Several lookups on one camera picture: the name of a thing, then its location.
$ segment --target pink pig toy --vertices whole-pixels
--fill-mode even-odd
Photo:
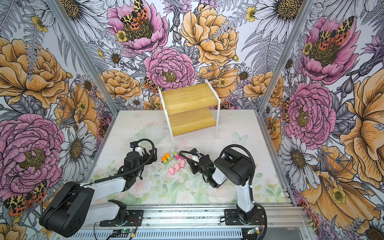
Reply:
[[[181,168],[184,168],[184,167],[185,167],[185,161],[184,161],[184,159],[182,159],[182,160],[180,161],[180,167],[181,167]]]
[[[180,165],[177,163],[175,164],[175,170],[176,170],[176,172],[180,171]]]
[[[169,174],[171,174],[171,175],[175,175],[175,170],[173,169],[173,167],[169,167],[169,168],[168,168],[168,172],[169,172]]]

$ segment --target black mounting plate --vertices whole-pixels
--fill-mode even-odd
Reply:
[[[129,211],[127,210],[127,215],[128,217],[133,218],[136,221],[137,226],[139,227],[141,226],[143,212],[144,212],[143,210],[129,210]],[[114,220],[106,220],[106,221],[101,221],[100,226],[101,227],[135,227],[136,224],[131,219],[127,219],[127,221],[122,225],[121,224],[119,225]]]
[[[257,217],[259,217],[262,221],[264,221],[266,216],[263,217],[263,214],[261,211],[256,211],[253,221],[248,225],[261,225],[260,220],[257,219]],[[238,217],[237,209],[225,209],[223,218],[225,218],[225,225],[227,226],[243,225],[242,222],[240,222],[240,219]]]

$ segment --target pink peony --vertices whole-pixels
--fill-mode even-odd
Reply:
[[[353,54],[360,31],[356,30],[356,18],[354,18],[349,37],[341,45],[333,44],[325,50],[319,49],[319,33],[321,31],[332,32],[341,26],[343,22],[329,21],[329,18],[321,17],[306,36],[303,54],[296,62],[296,70],[304,76],[309,76],[313,81],[322,81],[325,85],[332,84],[341,78],[355,62],[358,54]]]
[[[0,123],[0,197],[26,195],[46,180],[52,187],[61,176],[58,168],[64,134],[52,121],[37,114]]]
[[[173,48],[157,49],[144,60],[147,77],[165,89],[181,88],[195,81],[195,68],[188,55]]]
[[[153,3],[151,6],[143,0],[144,8],[148,10],[148,19],[140,24],[139,29],[131,30],[130,26],[125,27],[120,20],[123,16],[132,15],[134,4],[128,7],[125,3],[123,8],[107,9],[108,24],[111,34],[116,35],[117,42],[121,42],[126,50],[123,54],[127,56],[135,56],[143,52],[155,50],[159,46],[164,46],[168,40],[168,22],[166,17],[161,18],[157,13]]]
[[[300,83],[290,98],[289,123],[285,124],[288,136],[294,135],[314,150],[327,141],[336,123],[332,96],[320,83]]]

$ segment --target connector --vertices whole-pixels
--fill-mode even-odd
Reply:
[[[254,233],[257,233],[257,234],[260,233],[259,227],[254,227],[254,228],[248,230],[248,232],[247,232],[247,234],[254,234]]]
[[[137,144],[137,141],[130,142],[129,144],[130,144],[129,147],[130,147],[130,148],[133,148],[133,147]]]

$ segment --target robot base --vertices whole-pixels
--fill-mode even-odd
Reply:
[[[239,219],[237,209],[225,209],[224,215],[225,215],[225,225],[227,226],[243,225],[243,223]],[[249,224],[247,225],[261,225],[260,220],[257,219],[257,217],[259,217],[262,221],[264,221],[265,219],[265,215],[263,215],[261,211],[256,211],[253,220],[250,221]]]

